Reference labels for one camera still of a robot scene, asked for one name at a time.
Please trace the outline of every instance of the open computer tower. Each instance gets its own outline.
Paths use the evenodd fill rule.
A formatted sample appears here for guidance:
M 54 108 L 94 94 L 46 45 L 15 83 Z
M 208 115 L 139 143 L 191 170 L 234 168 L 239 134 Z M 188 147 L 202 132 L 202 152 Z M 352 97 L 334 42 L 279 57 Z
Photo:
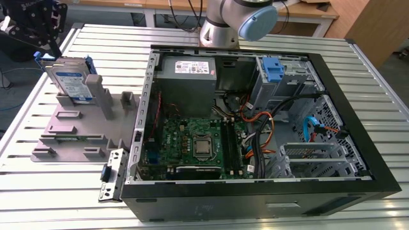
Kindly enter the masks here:
M 402 190 L 311 53 L 154 46 L 132 147 L 111 165 L 100 201 L 142 221 L 330 215 Z

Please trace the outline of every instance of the gray 3d-printed holder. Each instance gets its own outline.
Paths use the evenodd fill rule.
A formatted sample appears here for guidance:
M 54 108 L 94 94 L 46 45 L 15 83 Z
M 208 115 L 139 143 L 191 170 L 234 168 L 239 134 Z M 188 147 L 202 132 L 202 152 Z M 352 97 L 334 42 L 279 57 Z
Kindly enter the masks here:
M 112 150 L 130 149 L 139 97 L 132 92 L 111 95 L 102 82 L 102 76 L 88 75 L 92 104 L 74 104 L 58 95 L 61 104 L 33 151 L 34 162 L 107 162 Z

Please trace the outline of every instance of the metal bracket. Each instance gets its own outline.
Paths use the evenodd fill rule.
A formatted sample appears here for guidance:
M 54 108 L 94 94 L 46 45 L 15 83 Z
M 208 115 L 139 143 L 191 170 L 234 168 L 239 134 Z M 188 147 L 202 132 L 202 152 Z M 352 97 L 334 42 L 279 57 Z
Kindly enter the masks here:
M 99 203 L 122 202 L 122 189 L 126 180 L 128 152 L 124 149 L 111 151 L 108 163 L 102 172 L 102 189 Z

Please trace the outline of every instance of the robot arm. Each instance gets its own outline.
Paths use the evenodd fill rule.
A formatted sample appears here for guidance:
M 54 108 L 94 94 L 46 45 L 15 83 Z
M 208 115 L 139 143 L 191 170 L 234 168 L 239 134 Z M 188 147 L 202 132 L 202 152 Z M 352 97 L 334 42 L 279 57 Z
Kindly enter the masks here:
M 0 0 L 0 5 L 6 16 L 0 31 L 34 46 L 51 49 L 53 56 L 59 58 L 58 39 L 64 29 L 67 4 L 55 0 Z
M 278 22 L 274 0 L 210 0 L 200 41 L 208 47 L 232 48 L 239 36 L 262 39 Z

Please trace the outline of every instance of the blue hard drive label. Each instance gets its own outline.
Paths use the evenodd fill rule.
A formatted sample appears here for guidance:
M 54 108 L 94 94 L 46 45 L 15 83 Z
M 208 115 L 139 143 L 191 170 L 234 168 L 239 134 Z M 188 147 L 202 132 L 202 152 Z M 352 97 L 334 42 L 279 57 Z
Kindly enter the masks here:
M 58 76 L 61 77 L 83 77 L 83 74 L 80 73 L 63 73 L 63 72 L 57 72 Z
M 59 82 L 68 96 L 76 100 L 76 103 L 90 103 L 92 94 L 86 85 L 84 76 L 78 72 L 57 72 Z

